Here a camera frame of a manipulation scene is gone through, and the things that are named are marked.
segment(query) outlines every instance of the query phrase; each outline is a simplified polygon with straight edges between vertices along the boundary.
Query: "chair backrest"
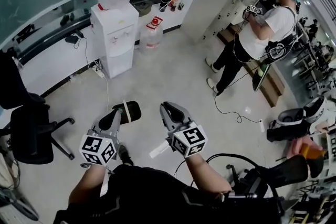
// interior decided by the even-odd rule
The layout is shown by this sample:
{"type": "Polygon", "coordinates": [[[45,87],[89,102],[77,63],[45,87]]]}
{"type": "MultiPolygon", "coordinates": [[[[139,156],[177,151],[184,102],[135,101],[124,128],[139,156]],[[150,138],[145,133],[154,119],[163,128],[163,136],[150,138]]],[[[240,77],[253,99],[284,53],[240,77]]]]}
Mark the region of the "chair backrest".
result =
{"type": "Polygon", "coordinates": [[[0,51],[0,106],[13,109],[28,103],[31,98],[13,59],[0,51]]]}
{"type": "Polygon", "coordinates": [[[273,168],[265,169],[263,174],[275,188],[280,188],[306,181],[308,165],[305,157],[296,155],[273,168]]]}

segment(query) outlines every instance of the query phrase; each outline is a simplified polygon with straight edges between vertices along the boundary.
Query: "power strip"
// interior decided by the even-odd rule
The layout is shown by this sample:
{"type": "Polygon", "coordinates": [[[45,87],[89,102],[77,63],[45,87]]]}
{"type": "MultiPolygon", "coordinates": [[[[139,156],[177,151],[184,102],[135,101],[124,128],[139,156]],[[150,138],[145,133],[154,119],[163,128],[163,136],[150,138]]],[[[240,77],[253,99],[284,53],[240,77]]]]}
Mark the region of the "power strip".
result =
{"type": "Polygon", "coordinates": [[[105,78],[105,74],[98,69],[98,65],[95,65],[93,67],[91,67],[91,69],[97,73],[98,76],[100,76],[102,79],[105,78]]]}

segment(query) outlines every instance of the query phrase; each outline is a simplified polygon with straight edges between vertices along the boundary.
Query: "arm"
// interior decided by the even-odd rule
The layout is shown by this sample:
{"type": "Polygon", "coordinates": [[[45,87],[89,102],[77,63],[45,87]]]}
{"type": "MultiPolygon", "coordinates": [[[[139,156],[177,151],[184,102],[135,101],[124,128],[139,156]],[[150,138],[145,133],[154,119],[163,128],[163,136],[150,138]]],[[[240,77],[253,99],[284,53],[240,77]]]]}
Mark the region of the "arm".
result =
{"type": "Polygon", "coordinates": [[[105,177],[105,167],[92,165],[83,175],[69,197],[69,204],[84,204],[100,197],[105,177]]]}
{"type": "Polygon", "coordinates": [[[253,15],[248,16],[248,21],[251,25],[252,31],[260,40],[266,40],[274,35],[273,30],[268,26],[267,23],[261,25],[258,23],[253,15]]]}
{"type": "Polygon", "coordinates": [[[200,154],[185,159],[199,190],[219,194],[231,191],[229,182],[217,173],[200,154]]]}

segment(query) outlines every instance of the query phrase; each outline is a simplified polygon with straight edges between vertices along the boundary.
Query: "black shoe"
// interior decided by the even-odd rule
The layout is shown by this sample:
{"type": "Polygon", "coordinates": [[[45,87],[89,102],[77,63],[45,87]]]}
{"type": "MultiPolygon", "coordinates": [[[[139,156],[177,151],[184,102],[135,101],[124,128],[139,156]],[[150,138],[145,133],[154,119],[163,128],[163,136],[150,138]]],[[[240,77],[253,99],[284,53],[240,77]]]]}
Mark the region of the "black shoe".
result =
{"type": "Polygon", "coordinates": [[[123,164],[130,164],[131,166],[134,165],[128,150],[124,145],[120,145],[118,154],[123,164]]]}

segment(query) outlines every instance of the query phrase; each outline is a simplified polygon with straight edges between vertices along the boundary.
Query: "white strap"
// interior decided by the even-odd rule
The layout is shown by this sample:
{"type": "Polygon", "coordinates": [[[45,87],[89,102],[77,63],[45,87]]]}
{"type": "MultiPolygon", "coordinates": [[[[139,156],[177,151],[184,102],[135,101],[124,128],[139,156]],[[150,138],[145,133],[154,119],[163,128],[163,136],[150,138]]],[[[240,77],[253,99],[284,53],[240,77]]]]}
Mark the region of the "white strap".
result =
{"type": "Polygon", "coordinates": [[[122,100],[122,102],[124,103],[125,111],[126,111],[127,118],[128,118],[128,123],[130,123],[130,122],[132,122],[132,120],[131,120],[130,112],[128,111],[128,107],[127,107],[126,101],[122,100]]]}

